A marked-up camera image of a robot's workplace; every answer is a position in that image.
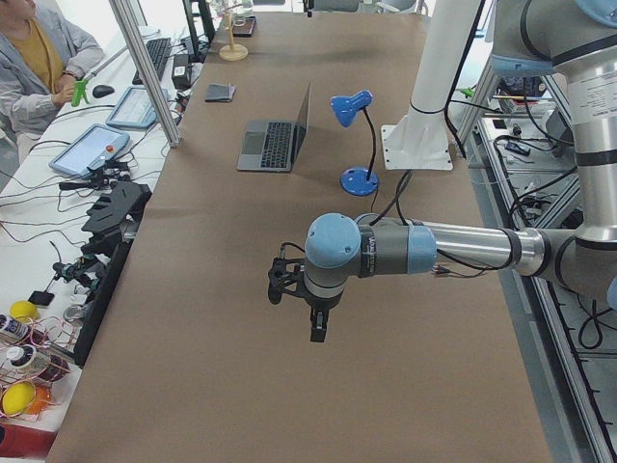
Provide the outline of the near blue teach pendant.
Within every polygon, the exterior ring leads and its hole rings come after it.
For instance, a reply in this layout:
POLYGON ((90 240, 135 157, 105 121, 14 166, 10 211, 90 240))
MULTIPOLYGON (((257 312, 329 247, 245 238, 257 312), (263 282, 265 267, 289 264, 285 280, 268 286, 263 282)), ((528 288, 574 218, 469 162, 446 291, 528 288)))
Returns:
POLYGON ((48 167, 68 177, 86 177, 113 159, 129 142, 127 132, 93 124, 49 163, 48 167))

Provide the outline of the black tray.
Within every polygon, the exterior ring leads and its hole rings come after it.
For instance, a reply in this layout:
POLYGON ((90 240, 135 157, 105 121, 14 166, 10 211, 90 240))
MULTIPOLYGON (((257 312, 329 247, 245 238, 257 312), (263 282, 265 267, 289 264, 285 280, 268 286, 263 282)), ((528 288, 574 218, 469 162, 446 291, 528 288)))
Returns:
POLYGON ((250 38, 255 30, 256 17, 238 17, 232 22, 232 34, 237 38, 250 38))

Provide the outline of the yellow ball in basket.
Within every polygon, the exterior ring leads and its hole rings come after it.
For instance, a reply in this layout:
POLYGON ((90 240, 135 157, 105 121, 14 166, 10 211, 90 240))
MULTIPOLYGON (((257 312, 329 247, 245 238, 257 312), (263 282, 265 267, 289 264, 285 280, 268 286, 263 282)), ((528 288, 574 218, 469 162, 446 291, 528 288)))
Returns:
POLYGON ((31 382, 14 383, 1 397, 1 410, 6 416, 32 415, 36 387, 31 382))

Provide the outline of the blue teach pendant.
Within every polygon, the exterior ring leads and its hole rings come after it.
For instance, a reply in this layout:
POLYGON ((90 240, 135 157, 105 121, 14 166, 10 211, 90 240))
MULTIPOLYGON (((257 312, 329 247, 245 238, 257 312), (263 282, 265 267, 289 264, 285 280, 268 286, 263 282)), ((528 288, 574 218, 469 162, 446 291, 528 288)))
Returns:
POLYGON ((68 177, 86 177, 113 159, 129 142, 127 132, 93 124, 49 163, 48 167, 68 177))
POLYGON ((146 130, 156 121, 156 112, 147 89, 131 86, 122 94, 105 123, 122 130, 146 130))

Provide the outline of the seated person grey jacket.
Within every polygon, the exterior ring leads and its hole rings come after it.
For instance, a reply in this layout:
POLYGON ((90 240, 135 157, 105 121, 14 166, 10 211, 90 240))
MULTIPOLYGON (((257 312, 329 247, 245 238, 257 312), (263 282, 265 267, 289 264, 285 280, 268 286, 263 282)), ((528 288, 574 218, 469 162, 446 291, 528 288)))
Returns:
POLYGON ((35 1, 1 3, 1 120, 17 136, 41 136, 75 83, 104 56, 96 39, 35 1))

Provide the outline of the far blue teach pendant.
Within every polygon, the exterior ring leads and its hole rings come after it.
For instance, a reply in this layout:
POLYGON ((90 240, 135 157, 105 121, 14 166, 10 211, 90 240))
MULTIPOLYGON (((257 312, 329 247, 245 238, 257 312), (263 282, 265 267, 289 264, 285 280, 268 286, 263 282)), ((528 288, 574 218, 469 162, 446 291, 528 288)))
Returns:
POLYGON ((122 94, 105 123, 122 130, 146 130, 156 121, 156 112, 147 89, 131 86, 122 94))

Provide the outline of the wooden cup stand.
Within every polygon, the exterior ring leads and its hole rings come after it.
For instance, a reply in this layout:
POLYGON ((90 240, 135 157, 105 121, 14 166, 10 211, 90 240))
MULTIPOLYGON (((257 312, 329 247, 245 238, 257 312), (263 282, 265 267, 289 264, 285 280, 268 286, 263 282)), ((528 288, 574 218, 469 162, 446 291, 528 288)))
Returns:
POLYGON ((248 56, 249 51, 244 45, 235 42, 232 31, 232 14, 235 13, 236 10, 242 6, 242 2, 219 1, 218 5, 223 13, 222 25, 228 37, 228 43, 220 48, 219 56, 223 60, 228 62, 241 61, 248 56))

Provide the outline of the aluminium frame post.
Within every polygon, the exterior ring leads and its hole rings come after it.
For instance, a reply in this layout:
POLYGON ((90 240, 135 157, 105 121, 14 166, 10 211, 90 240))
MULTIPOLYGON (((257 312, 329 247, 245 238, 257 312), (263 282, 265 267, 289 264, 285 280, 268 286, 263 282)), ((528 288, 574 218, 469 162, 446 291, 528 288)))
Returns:
POLYGON ((142 40, 130 2, 127 0, 110 0, 109 3, 168 144, 171 148, 176 148, 180 143, 180 134, 167 99, 163 95, 154 65, 142 40))

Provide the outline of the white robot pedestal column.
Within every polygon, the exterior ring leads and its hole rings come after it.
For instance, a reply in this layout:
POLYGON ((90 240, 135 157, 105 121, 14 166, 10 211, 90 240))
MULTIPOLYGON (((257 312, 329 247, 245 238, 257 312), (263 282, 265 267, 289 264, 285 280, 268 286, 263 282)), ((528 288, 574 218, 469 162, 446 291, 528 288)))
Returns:
POLYGON ((483 8, 482 1, 435 3, 410 100, 408 124, 444 126, 445 106, 483 8))

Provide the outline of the blue desk lamp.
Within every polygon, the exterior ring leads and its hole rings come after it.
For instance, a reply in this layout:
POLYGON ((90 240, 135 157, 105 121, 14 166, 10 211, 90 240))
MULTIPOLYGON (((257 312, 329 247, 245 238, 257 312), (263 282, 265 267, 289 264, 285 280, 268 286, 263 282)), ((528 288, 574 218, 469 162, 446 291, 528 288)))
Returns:
POLYGON ((374 167, 377 134, 367 110, 372 101, 373 94, 369 90, 360 90, 353 95, 334 95, 330 100, 335 119, 342 127, 348 129, 358 115, 363 116, 368 124, 371 137, 371 154, 368 161, 361 160, 362 150, 368 147, 368 137, 361 135, 359 129, 351 129, 344 145, 347 168, 341 173, 339 183, 346 193, 357 197, 369 196, 379 187, 379 178, 374 167))

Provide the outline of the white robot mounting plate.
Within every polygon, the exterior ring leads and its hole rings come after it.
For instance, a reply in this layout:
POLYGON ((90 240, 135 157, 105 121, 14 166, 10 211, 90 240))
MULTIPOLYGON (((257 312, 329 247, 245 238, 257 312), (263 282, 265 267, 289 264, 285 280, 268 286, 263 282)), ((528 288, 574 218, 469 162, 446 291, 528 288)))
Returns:
POLYGON ((444 126, 407 124, 381 126, 384 163, 387 170, 451 171, 444 126))

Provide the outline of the green handled grabber tool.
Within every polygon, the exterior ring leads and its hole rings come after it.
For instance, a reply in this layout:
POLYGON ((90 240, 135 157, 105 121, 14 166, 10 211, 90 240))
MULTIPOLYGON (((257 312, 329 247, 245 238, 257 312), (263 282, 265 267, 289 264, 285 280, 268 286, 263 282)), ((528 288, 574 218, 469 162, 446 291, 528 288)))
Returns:
POLYGON ((81 80, 77 80, 75 82, 73 97, 72 97, 72 101, 71 101, 71 106, 72 107, 78 107, 82 100, 84 100, 86 103, 89 102, 88 101, 88 97, 87 97, 87 85, 88 85, 88 83, 94 77, 96 77, 99 73, 101 73, 105 68, 107 68, 109 65, 111 65, 126 50, 127 50, 127 46, 121 48, 117 53, 115 53, 113 56, 111 56, 106 61, 104 61, 100 66, 98 66, 94 70, 91 70, 81 80))

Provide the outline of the black tool holder rack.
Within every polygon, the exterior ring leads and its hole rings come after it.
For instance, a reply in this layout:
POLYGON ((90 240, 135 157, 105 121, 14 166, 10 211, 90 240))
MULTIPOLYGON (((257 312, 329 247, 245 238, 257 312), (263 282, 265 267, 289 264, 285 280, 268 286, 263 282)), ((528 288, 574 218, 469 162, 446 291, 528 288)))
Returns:
POLYGON ((109 193, 101 195, 87 211, 89 219, 82 227, 92 237, 82 247, 86 254, 104 255, 110 259, 94 290, 89 314, 83 322, 73 348, 73 362, 83 367, 93 347, 101 322, 107 312, 121 271, 132 247, 132 239, 126 236, 129 219, 140 223, 152 192, 148 185, 121 181, 109 193))

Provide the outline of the grey laptop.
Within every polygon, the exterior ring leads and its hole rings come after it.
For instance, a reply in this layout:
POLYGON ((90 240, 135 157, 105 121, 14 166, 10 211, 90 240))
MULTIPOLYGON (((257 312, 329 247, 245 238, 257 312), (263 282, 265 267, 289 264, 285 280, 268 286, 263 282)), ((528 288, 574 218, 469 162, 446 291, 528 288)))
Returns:
POLYGON ((293 121, 248 121, 236 169, 244 172, 290 173, 309 131, 311 83, 293 121))

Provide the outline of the black keyboard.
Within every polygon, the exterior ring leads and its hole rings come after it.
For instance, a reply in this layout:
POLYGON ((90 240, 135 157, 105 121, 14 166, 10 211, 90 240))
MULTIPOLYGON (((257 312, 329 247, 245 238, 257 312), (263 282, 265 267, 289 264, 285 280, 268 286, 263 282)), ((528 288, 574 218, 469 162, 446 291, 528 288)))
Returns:
POLYGON ((158 80, 163 78, 171 48, 172 43, 170 38, 152 39, 146 43, 148 56, 153 64, 158 80))

